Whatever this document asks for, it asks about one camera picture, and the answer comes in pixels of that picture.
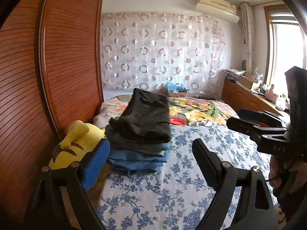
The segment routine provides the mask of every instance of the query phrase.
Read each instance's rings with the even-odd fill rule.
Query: human hand
[[[293,163],[293,160],[290,159],[289,161],[284,163],[284,168],[288,169]],[[306,182],[307,182],[307,163],[298,160],[296,161],[292,167],[289,169],[289,171],[297,171],[297,176],[295,178],[295,181],[292,185],[292,187],[289,189],[288,193],[294,193],[295,191],[299,190]],[[278,161],[275,156],[271,156],[270,159],[270,173],[269,173],[269,179],[274,177],[278,173]],[[281,178],[276,178],[272,181],[270,181],[270,185],[273,188],[278,188],[281,185]]]

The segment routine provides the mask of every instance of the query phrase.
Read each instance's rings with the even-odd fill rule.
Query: white curtain
[[[254,18],[253,11],[247,3],[242,3],[240,5],[241,18],[243,23],[243,33],[245,44],[247,46],[247,59],[246,59],[246,71],[247,74],[253,74],[253,48],[252,41],[254,37]]]
[[[104,89],[153,91],[167,81],[215,92],[224,35],[211,19],[168,13],[102,14]]]

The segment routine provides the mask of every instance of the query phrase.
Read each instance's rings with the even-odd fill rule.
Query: floral blanket
[[[128,177],[108,174],[97,209],[108,230],[196,228],[215,194],[192,154],[196,138],[222,161],[243,169],[257,165],[268,177],[270,155],[258,153],[246,135],[222,126],[171,126],[171,132],[170,159],[159,172]],[[236,187],[223,228],[231,224],[239,195]]]
[[[118,96],[103,102],[100,113],[94,118],[94,125],[103,129],[111,117],[118,118],[128,105],[131,95]],[[229,117],[237,117],[227,104],[196,98],[168,98],[169,116],[174,125],[226,125]]]

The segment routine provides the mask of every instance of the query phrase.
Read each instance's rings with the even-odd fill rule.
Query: blue floral bed sheet
[[[246,135],[225,126],[171,126],[171,132],[170,159],[159,172],[128,177],[108,174],[97,209],[107,229],[196,228],[215,194],[193,156],[191,145],[196,138],[222,161],[242,169],[257,165],[268,178],[270,155],[258,153]],[[222,229],[230,226],[239,195],[236,187]]]

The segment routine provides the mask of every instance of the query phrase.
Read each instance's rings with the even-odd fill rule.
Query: wooden wardrobe
[[[42,166],[102,103],[102,0],[21,0],[0,29],[0,210],[22,223]]]

